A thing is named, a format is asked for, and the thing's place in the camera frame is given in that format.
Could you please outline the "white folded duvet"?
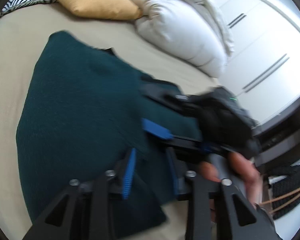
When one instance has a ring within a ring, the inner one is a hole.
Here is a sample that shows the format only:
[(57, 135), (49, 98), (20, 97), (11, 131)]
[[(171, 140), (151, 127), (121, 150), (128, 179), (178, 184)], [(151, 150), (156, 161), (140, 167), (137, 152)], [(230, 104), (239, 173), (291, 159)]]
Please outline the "white folded duvet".
[(234, 39), (213, 0), (132, 0), (142, 11), (138, 34), (166, 53), (219, 78), (234, 53)]

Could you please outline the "yellow pillow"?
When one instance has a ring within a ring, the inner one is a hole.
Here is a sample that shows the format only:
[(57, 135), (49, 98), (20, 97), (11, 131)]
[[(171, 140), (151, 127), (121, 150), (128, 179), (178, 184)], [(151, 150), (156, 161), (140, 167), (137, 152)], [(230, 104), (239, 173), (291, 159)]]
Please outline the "yellow pillow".
[(101, 20), (130, 21), (142, 16), (131, 0), (57, 0), (73, 15)]

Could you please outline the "beige bed with sheet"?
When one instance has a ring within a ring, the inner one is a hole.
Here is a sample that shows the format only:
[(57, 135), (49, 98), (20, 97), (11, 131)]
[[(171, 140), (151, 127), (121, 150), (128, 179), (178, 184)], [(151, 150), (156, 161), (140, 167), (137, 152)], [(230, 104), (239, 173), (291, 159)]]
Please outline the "beige bed with sheet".
[(0, 19), (0, 228), (22, 239), (31, 226), (18, 170), (15, 134), (34, 66), (49, 36), (66, 30), (96, 48), (114, 48), (136, 68), (198, 94), (217, 81), (144, 41), (128, 22), (85, 20), (58, 4), (34, 5)]

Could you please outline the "dark green sweater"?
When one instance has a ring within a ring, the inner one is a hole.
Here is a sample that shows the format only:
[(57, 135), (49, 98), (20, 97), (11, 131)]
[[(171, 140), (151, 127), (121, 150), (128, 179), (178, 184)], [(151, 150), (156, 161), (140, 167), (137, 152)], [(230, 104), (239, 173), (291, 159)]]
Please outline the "dark green sweater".
[(165, 150), (142, 120), (172, 134), (200, 139), (193, 118), (143, 96), (153, 83), (178, 91), (130, 66), (112, 49), (96, 49), (65, 31), (50, 35), (32, 76), (16, 142), (26, 207), (35, 220), (72, 179), (89, 181), (136, 149), (132, 191), (113, 207), (115, 234), (127, 237), (166, 221), (173, 200)]

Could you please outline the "white wardrobe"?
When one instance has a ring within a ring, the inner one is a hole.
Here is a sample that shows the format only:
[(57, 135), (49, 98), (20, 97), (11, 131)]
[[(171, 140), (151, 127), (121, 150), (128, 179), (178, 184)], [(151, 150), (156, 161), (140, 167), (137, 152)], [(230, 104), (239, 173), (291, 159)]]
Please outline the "white wardrobe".
[(300, 21), (278, 0), (228, 0), (235, 52), (219, 78), (259, 123), (300, 98)]

